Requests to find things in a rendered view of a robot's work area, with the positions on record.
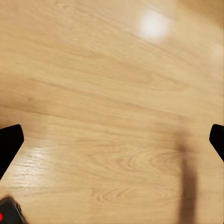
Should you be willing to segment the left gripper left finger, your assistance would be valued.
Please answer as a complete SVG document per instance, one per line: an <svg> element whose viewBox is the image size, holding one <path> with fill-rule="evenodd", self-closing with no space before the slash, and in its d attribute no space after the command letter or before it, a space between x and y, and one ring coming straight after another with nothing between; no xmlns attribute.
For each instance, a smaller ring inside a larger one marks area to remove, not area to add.
<svg viewBox="0 0 224 224"><path fill-rule="evenodd" d="M0 129L0 180L24 142L20 124Z"/></svg>

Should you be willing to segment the digital camera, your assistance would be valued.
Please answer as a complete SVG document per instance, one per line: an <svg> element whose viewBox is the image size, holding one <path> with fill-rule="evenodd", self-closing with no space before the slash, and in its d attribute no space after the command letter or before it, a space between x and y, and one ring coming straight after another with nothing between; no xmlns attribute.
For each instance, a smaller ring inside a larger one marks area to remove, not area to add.
<svg viewBox="0 0 224 224"><path fill-rule="evenodd" d="M0 202L0 224L28 224L21 208L11 197Z"/></svg>

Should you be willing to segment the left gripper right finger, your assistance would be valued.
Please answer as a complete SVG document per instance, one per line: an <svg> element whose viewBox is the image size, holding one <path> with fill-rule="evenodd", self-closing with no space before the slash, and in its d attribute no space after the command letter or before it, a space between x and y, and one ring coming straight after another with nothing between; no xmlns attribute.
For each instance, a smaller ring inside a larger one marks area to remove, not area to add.
<svg viewBox="0 0 224 224"><path fill-rule="evenodd" d="M224 162L224 126L213 124L209 141Z"/></svg>

